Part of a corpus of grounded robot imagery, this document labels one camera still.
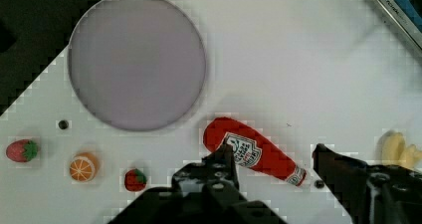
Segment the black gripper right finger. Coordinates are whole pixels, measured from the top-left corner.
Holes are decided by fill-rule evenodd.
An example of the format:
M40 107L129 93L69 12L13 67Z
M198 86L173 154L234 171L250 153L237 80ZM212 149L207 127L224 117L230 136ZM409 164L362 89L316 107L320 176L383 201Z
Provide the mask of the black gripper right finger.
M314 171L353 224L422 224L421 173L399 165L369 165L319 143Z

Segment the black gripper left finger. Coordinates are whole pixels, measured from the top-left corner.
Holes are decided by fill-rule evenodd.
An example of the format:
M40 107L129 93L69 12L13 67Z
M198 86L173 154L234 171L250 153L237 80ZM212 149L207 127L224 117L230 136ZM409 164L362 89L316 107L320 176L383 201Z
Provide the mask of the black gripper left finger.
M171 186L180 191L183 196L199 193L204 186L217 183L228 184L236 190L239 189L234 152L229 144L221 144L200 162L186 164L171 178Z

